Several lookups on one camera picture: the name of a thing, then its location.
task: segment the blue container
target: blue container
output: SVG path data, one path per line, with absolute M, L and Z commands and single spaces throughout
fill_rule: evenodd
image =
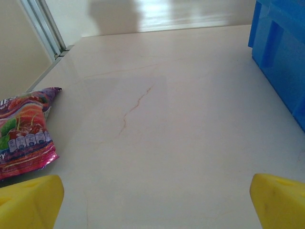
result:
M 305 0 L 258 0 L 248 45 L 305 131 Z

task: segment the snack bag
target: snack bag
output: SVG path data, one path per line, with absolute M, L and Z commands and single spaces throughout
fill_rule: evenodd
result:
M 46 117 L 59 87 L 0 101 L 0 180 L 44 168 L 58 158 Z

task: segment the yellow plastic piece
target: yellow plastic piece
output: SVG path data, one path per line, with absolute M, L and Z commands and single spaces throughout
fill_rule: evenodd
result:
M 250 195 L 263 229 L 305 229 L 305 184 L 256 174 Z
M 52 229 L 63 193 L 55 175 L 0 188 L 0 229 Z

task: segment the candy wrapper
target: candy wrapper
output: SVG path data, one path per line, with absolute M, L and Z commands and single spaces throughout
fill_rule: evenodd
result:
M 58 158 L 46 117 L 59 87 L 0 101 L 0 180 L 44 168 Z

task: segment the fruit illustration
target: fruit illustration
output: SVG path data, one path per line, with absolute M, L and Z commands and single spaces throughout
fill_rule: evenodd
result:
M 22 102 L 24 102 L 26 100 L 26 98 L 15 98 L 11 101 L 10 105 L 9 105 L 9 110 L 13 109 L 14 107 L 18 106 L 18 104 L 21 104 Z
M 29 129 L 26 126 L 20 126 L 19 128 L 14 128 L 9 131 L 10 139 L 16 139 L 20 136 L 26 136 L 29 134 Z

